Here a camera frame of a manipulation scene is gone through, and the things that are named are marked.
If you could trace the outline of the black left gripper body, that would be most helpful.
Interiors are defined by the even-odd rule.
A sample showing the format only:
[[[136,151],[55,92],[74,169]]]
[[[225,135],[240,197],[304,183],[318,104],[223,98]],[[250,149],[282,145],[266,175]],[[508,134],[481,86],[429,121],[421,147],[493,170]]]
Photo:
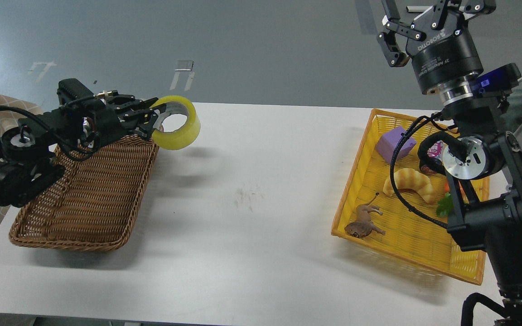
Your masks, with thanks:
[[[107,108],[107,103],[91,98],[84,101],[84,145],[107,146],[126,136],[125,116]]]

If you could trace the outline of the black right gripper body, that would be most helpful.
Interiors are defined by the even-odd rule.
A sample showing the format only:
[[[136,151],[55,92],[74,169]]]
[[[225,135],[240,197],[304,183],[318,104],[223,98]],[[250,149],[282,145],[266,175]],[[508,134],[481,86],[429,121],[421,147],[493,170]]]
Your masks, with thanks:
[[[479,75],[484,71],[476,46],[468,29],[468,21],[460,12],[447,12],[442,29],[433,30],[433,12],[415,17],[414,27],[425,33],[423,41],[409,39],[406,53],[423,95],[441,83]]]

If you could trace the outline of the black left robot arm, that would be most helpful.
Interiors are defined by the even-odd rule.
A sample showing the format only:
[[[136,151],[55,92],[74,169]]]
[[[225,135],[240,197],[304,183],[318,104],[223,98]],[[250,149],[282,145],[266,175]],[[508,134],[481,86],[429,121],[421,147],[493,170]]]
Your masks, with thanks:
[[[21,116],[0,136],[0,206],[25,206],[64,176],[50,146],[72,161],[86,161],[125,136],[149,140],[158,130],[158,116],[168,112],[156,97],[95,94],[75,78],[61,80],[57,95],[58,108],[43,114],[0,105],[0,113]]]

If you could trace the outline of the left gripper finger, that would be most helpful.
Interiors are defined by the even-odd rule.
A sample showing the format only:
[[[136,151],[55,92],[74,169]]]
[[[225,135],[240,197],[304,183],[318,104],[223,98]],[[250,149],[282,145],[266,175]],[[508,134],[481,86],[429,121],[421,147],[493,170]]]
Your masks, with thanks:
[[[107,98],[107,108],[112,109],[116,115],[131,116],[147,111],[157,100],[157,97],[143,100],[133,95],[120,94]]]
[[[126,135],[137,135],[149,140],[153,134],[158,116],[166,111],[166,105],[139,103],[125,112]]]

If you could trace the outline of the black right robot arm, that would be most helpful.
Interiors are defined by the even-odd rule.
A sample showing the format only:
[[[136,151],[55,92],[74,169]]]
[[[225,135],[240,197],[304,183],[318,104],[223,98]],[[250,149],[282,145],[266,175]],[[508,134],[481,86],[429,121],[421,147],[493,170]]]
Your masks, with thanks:
[[[496,2],[435,0],[408,24],[393,0],[382,6],[377,39],[387,64],[410,62],[422,94],[439,95],[443,106],[402,133],[390,159],[390,188],[408,211],[444,228],[460,250],[487,254],[502,303],[472,293],[460,324],[473,324],[480,303],[499,315],[496,326],[522,326],[522,148],[502,118],[522,74],[513,62],[485,72],[468,27],[470,19],[492,13]],[[406,141],[437,120],[451,120],[458,134],[439,127],[419,142],[418,158],[447,179],[454,206],[447,222],[412,206],[394,177]]]

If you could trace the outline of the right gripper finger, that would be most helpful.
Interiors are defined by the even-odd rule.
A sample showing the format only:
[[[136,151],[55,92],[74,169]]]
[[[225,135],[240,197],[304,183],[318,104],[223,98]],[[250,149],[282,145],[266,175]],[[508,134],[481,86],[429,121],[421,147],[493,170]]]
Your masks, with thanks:
[[[455,24],[474,16],[490,14],[497,8],[495,0],[435,0],[429,8],[418,15],[418,24],[428,25],[432,30],[443,29],[453,14]]]
[[[400,49],[397,35],[414,41],[424,41],[426,33],[401,22],[401,15],[394,0],[381,0],[381,4],[385,17],[382,19],[383,31],[377,36],[377,41],[389,66],[403,67],[408,63],[410,56]]]

